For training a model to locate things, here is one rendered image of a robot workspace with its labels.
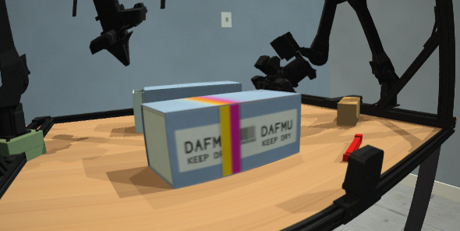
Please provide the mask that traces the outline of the tan cardboard box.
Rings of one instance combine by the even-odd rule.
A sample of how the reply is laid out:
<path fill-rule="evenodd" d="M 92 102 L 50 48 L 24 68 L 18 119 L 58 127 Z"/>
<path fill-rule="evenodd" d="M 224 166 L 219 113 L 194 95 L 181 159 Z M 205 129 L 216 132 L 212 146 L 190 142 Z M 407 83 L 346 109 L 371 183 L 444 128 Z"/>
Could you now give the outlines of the tan cardboard box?
<path fill-rule="evenodd" d="M 356 126 L 359 119 L 359 114 L 360 98 L 343 97 L 343 99 L 341 99 L 338 103 L 337 126 Z"/>

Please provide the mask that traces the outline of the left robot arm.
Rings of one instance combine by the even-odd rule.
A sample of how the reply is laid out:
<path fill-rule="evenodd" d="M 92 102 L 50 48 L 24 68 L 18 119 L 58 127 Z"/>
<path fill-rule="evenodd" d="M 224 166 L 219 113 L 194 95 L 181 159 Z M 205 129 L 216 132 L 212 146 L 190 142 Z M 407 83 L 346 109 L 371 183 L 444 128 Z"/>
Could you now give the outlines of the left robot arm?
<path fill-rule="evenodd" d="M 117 2 L 118 0 L 93 0 L 97 11 Z M 142 23 L 146 20 L 147 7 L 136 3 L 133 8 L 121 10 L 115 8 L 115 27 L 122 24 Z M 19 56 L 14 45 L 9 16 L 5 0 L 0 0 L 0 139 L 13 139 L 31 130 L 26 129 L 23 105 L 20 102 L 29 84 L 30 71 L 27 68 L 26 54 Z"/>

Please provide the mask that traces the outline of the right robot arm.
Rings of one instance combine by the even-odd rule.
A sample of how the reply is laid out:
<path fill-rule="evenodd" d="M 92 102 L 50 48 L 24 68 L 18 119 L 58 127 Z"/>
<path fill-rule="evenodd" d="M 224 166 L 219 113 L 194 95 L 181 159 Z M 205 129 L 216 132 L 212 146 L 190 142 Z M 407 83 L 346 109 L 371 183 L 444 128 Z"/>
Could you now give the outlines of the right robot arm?
<path fill-rule="evenodd" d="M 258 58 L 254 66 L 266 74 L 265 78 L 267 80 L 269 80 L 267 78 L 268 76 L 272 76 L 276 80 L 277 78 L 281 78 L 283 73 L 286 71 L 286 66 L 283 68 L 280 67 L 281 59 L 286 59 L 286 61 L 288 61 L 289 59 L 296 57 L 296 59 L 291 61 L 288 65 L 296 71 L 299 81 L 304 79 L 306 76 L 308 76 L 310 80 L 315 79 L 317 77 L 317 70 L 313 69 L 303 56 L 307 57 L 316 66 L 322 66 L 327 62 L 329 37 L 335 10 L 337 4 L 346 1 L 348 1 L 350 6 L 356 11 L 370 46 L 373 61 L 369 61 L 369 63 L 372 68 L 372 74 L 376 74 L 375 77 L 378 79 L 379 85 L 382 85 L 380 89 L 380 98 L 384 94 L 387 94 L 399 80 L 399 77 L 395 73 L 391 60 L 383 49 L 377 29 L 367 8 L 366 0 L 325 0 L 326 3 L 324 2 L 324 8 L 320 18 L 317 35 L 310 46 L 312 48 L 300 48 L 291 33 L 288 32 L 277 37 L 271 42 L 271 46 L 280 58 L 277 56 L 270 58 L 270 56 L 262 55 Z M 298 51 L 300 51 L 300 53 Z"/>

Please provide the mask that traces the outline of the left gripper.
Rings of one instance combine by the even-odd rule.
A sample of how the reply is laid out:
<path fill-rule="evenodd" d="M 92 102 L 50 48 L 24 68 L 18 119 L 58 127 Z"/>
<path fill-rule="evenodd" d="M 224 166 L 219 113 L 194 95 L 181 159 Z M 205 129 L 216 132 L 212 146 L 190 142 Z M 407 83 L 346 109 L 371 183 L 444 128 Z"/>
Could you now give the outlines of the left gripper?
<path fill-rule="evenodd" d="M 90 51 L 93 55 L 103 49 L 106 49 L 111 54 L 113 54 L 124 66 L 128 66 L 130 64 L 129 38 L 133 33 L 133 31 L 128 33 L 128 29 L 137 27 L 140 23 L 131 23 L 130 25 L 122 24 L 122 27 L 116 29 L 114 12 L 115 8 L 117 7 L 120 11 L 121 5 L 119 2 L 115 2 L 97 12 L 95 19 L 96 21 L 100 20 L 101 22 L 103 29 L 101 35 L 103 36 L 99 36 L 90 42 Z"/>

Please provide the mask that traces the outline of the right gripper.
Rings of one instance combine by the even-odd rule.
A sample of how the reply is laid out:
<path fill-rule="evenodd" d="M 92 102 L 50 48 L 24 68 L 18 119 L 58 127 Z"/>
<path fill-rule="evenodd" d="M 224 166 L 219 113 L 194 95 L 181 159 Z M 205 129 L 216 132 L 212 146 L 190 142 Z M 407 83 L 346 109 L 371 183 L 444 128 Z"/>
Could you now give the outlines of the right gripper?
<path fill-rule="evenodd" d="M 257 90 L 285 91 L 285 92 L 295 93 L 295 90 L 293 87 L 298 87 L 299 77 L 296 71 L 291 66 L 286 65 L 285 70 L 286 71 L 283 73 L 281 78 L 287 79 L 287 80 L 282 80 L 281 78 L 277 78 L 275 80 L 272 76 L 268 76 L 267 77 L 269 79 L 268 81 L 266 80 L 264 76 L 254 76 L 251 79 L 251 81 L 253 82 L 253 85 Z"/>

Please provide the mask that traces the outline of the red flat bar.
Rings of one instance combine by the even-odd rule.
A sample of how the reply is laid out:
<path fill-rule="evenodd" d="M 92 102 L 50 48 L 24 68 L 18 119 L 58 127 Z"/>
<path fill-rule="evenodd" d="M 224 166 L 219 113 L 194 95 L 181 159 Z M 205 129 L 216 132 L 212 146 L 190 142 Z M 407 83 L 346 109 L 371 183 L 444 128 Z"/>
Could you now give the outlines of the red flat bar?
<path fill-rule="evenodd" d="M 349 155 L 359 149 L 359 146 L 360 144 L 362 143 L 362 139 L 363 139 L 363 135 L 362 134 L 356 134 L 355 135 L 355 138 L 353 140 L 353 142 L 350 144 L 349 148 L 347 149 L 347 151 L 345 152 L 345 154 L 343 154 L 343 159 L 342 161 L 343 162 L 347 162 L 348 159 L 349 159 Z"/>

